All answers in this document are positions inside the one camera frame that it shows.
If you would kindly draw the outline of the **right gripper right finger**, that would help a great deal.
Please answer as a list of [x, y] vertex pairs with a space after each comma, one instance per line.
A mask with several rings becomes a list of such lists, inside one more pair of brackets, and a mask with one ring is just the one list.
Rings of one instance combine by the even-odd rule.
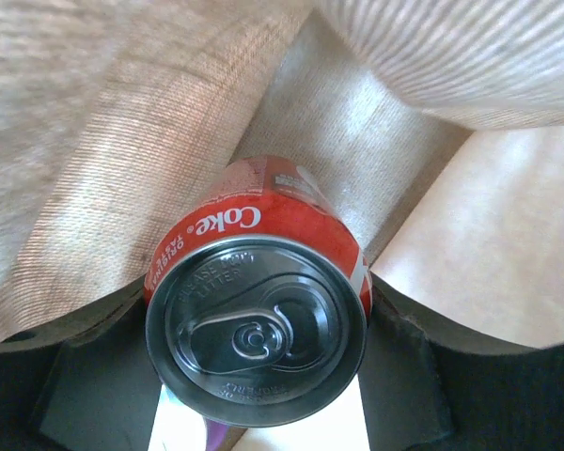
[[373, 281], [359, 385], [373, 450], [564, 450], [564, 343], [477, 332]]

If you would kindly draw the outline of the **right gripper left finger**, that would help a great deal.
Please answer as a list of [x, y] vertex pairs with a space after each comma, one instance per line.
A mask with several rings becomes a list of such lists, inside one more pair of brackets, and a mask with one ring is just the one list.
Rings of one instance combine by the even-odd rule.
[[161, 391], [143, 281], [0, 343], [0, 450], [146, 450]]

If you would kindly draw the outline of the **red cola can back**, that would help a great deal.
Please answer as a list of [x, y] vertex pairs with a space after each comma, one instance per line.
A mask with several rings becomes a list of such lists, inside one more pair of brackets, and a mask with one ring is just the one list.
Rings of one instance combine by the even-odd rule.
[[144, 292], [161, 381], [223, 424], [304, 419], [340, 396], [364, 357], [367, 260], [311, 174], [282, 157], [227, 166], [159, 242]]

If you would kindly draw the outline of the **burlap canvas bag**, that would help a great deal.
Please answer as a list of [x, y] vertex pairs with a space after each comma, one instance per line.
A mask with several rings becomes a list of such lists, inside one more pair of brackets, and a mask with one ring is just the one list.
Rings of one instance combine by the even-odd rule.
[[[159, 242], [263, 155], [357, 240], [368, 329], [380, 278], [564, 343], [564, 1], [0, 1], [0, 343], [137, 279], [147, 315]], [[210, 418], [149, 361], [146, 450], [205, 450]], [[304, 419], [225, 424], [218, 450], [373, 450], [361, 365]]]

